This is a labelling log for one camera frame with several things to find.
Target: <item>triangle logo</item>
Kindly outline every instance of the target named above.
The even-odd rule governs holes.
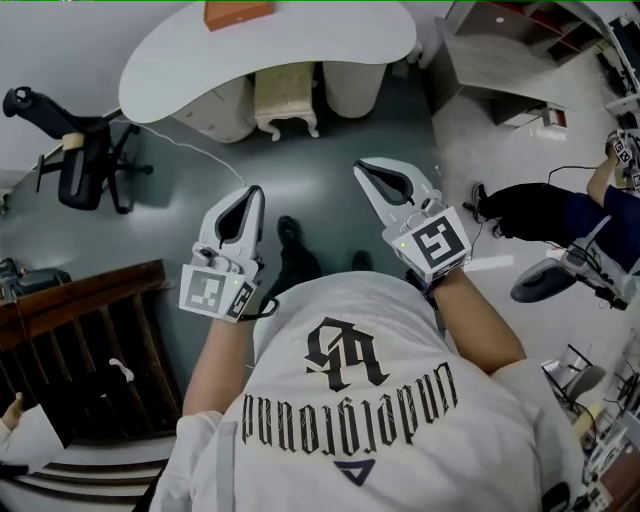
[[[369,476],[369,473],[371,473],[376,461],[375,459],[359,460],[354,462],[340,462],[334,460],[333,463],[344,476],[351,480],[352,483],[361,487]]]

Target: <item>office chair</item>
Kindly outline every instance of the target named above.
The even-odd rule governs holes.
[[[62,140],[62,162],[44,164],[38,159],[36,171],[40,191],[43,174],[60,171],[58,199],[78,210],[95,210],[100,204],[105,179],[118,213],[129,213],[120,206],[115,174],[118,170],[151,174],[153,167],[136,167],[122,162],[122,150],[131,134],[140,133],[138,126],[129,126],[113,150],[109,123],[102,117],[78,117],[70,114],[48,96],[33,92],[30,87],[10,89],[2,102],[4,115],[18,116],[33,123],[49,137]]]

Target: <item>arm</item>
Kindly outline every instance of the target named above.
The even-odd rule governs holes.
[[[618,156],[613,145],[607,146],[607,159],[602,162],[591,176],[587,184],[587,194],[596,203],[604,208],[604,196],[609,187],[609,178],[618,165]]]
[[[488,375],[526,358],[520,340],[461,268],[433,296],[460,355]]]
[[[244,388],[245,362],[252,324],[211,323],[182,408],[183,415],[203,411],[224,414]]]

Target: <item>white cable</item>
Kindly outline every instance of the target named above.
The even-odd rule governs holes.
[[[224,160],[222,160],[221,158],[218,158],[215,155],[212,155],[211,153],[207,153],[206,151],[197,148],[195,146],[192,146],[191,144],[186,144],[184,142],[176,142],[175,140],[173,140],[171,137],[164,135],[162,133],[158,133],[157,131],[155,131],[152,128],[149,128],[148,126],[145,126],[143,124],[138,124],[138,123],[132,123],[131,121],[124,121],[123,119],[112,119],[111,120],[112,123],[122,123],[122,124],[133,124],[136,126],[139,126],[140,128],[144,129],[144,130],[148,130],[151,133],[153,133],[156,137],[160,137],[161,139],[165,139],[168,140],[169,142],[171,142],[171,144],[173,144],[174,146],[178,146],[179,148],[188,148],[188,149],[192,149],[193,151],[197,151],[198,153],[202,153],[203,155],[208,156],[209,158],[213,158],[216,162],[224,165],[227,169],[229,169],[233,174],[235,174],[237,176],[237,178],[240,180],[240,182],[242,183],[243,187],[247,186],[247,183],[244,181],[244,178],[242,176],[240,176],[237,171],[231,167],[231,165],[229,165],[227,162],[225,162]]]

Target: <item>orange box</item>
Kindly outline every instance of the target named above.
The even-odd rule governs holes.
[[[269,2],[205,2],[204,23],[213,31],[269,14]]]

